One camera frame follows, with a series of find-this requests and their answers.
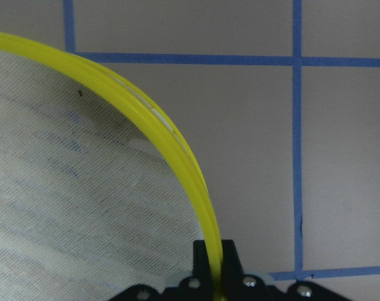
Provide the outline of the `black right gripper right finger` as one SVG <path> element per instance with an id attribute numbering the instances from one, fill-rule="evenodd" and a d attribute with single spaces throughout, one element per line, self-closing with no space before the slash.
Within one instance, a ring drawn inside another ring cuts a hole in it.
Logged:
<path id="1" fill-rule="evenodd" d="M 246 273 L 235 243 L 223 240 L 222 291 L 227 300 L 347 300 L 348 298 L 313 282 L 296 281 L 286 292 L 256 274 Z"/>

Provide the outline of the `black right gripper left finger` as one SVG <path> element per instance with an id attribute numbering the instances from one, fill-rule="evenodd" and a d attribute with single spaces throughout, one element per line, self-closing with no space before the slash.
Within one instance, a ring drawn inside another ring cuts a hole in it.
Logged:
<path id="1" fill-rule="evenodd" d="M 162 292 L 146 284 L 133 285 L 111 298 L 112 300 L 212 300 L 213 281 L 206 244 L 193 242 L 193 268 L 175 285 L 168 285 Z"/>

